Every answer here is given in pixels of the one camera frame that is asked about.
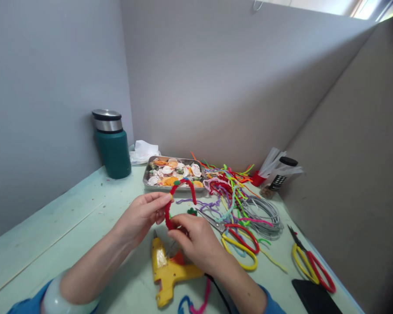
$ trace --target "red-handled scissors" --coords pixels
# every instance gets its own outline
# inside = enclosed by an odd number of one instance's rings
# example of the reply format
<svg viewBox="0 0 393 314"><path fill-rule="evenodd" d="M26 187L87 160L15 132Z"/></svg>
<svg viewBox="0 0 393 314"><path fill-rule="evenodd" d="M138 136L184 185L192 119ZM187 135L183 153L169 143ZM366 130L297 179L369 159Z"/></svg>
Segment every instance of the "red-handled scissors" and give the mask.
<svg viewBox="0 0 393 314"><path fill-rule="evenodd" d="M245 227L241 226L241 225L237 225L237 224L223 224L220 222L216 222L214 219L212 219L210 216L208 216L207 214L205 214L204 212L202 212L199 208L196 209L201 216L203 216L206 220L208 220L208 222L221 233L221 242L224 245L224 248L227 250L227 252L230 252L230 250L228 249L228 246L226 244L226 241L229 242L230 244L238 247L239 249L245 251L254 261L254 264L251 266L247 266L244 265L242 263L240 263L240 265L242 266L242 268L246 271L254 271L257 267L258 267L258 259L256 258L255 254L259 253L259 243L258 240L256 240L255 236L249 231L247 230ZM233 239L230 239L229 237L227 237L224 232L226 231L226 229L229 228L229 232L238 240L238 242L234 241ZM242 231L244 231L246 234L249 235L249 237L252 239L253 243L255 244L255 248L251 248L242 238L240 235L237 234L237 232L235 232L233 230L233 228L238 228L241 229Z"/></svg>
<svg viewBox="0 0 393 314"><path fill-rule="evenodd" d="M290 229L291 235L293 236L294 239L294 244L293 244L293 249L292 249L292 254L293 258L300 268L300 270L315 284L321 284L327 291L330 293L334 294L336 292L336 287L335 284L332 281L332 278L329 276L328 272L322 264L317 260L316 256L313 255L311 251L307 251L306 248L301 244L300 240L297 238L297 235L293 228L288 226L288 229ZM307 255L308 261L305 257L305 255L302 253L304 251ZM301 258L304 261L304 264L307 266L308 272L304 269L304 267L301 265L300 261L297 258L297 253L301 256ZM320 268L324 276L326 277L327 282L329 285L325 283L323 280L322 276L320 275L319 271L317 270L316 265Z"/></svg>

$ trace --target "blue sleeve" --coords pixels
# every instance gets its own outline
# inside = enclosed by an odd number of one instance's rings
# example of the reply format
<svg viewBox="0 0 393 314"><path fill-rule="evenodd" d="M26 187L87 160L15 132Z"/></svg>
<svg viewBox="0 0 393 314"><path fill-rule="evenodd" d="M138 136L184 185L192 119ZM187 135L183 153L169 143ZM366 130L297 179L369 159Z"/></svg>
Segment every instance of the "blue sleeve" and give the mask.
<svg viewBox="0 0 393 314"><path fill-rule="evenodd" d="M26 299L16 303L7 312L7 314L41 314L41 301L51 281L52 280L43 286L42 289L32 299Z"/></svg>
<svg viewBox="0 0 393 314"><path fill-rule="evenodd" d="M261 285L259 286L266 293L268 298L268 304L266 305L264 314L286 314L279 304L272 299L271 294L264 287Z"/></svg>

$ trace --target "red pipe cleaner craft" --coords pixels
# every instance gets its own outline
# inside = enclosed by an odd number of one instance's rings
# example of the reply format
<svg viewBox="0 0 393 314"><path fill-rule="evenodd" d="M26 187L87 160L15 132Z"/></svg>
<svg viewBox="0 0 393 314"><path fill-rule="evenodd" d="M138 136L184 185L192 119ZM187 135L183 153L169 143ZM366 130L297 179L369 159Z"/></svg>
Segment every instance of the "red pipe cleaner craft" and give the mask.
<svg viewBox="0 0 393 314"><path fill-rule="evenodd" d="M192 200L193 203L196 205L197 204L197 198L195 196L195 187L193 186L193 183L188 180L188 179L182 179L180 181L175 181L175 185L173 186L173 188L170 190L170 194L173 195L175 194L176 189L179 187L180 184L182 183L186 183L189 185L189 187L191 188L191 193L192 193ZM167 205L165 206L165 220L166 220L166 227L169 230L174 229L172 222L170 221L170 216L169 216L169 211L170 211L170 205L172 203L169 202L167 203Z"/></svg>

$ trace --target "gray wall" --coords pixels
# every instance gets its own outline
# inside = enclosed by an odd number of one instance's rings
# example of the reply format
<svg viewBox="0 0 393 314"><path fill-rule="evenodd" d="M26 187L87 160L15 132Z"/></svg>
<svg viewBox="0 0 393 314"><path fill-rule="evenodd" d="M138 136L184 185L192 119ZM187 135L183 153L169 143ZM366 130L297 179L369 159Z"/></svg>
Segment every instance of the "gray wall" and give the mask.
<svg viewBox="0 0 393 314"><path fill-rule="evenodd" d="M292 218L366 313L389 313L393 19L378 25L287 150L307 173L283 187Z"/></svg>
<svg viewBox="0 0 393 314"><path fill-rule="evenodd" d="M0 0L0 235L101 166L96 108L133 142L119 0Z"/></svg>
<svg viewBox="0 0 393 314"><path fill-rule="evenodd" d="M135 137L236 170L289 143L373 25L249 0L121 4Z"/></svg>

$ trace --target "gray wire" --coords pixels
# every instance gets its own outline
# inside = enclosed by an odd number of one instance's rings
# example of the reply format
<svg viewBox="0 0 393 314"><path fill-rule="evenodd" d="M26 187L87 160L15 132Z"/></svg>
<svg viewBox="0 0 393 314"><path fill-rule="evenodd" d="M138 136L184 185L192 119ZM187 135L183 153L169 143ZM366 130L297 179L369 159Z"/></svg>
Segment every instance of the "gray wire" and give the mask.
<svg viewBox="0 0 393 314"><path fill-rule="evenodd" d="M249 218L257 220L270 220L273 227L263 222L250 222L250 226L257 231L263 238L268 240L277 240L281 236L284 224L277 208L272 202L255 196L249 196L249 199L243 204L244 210ZM253 209L253 205L259 210L262 210L267 216L258 215Z"/></svg>

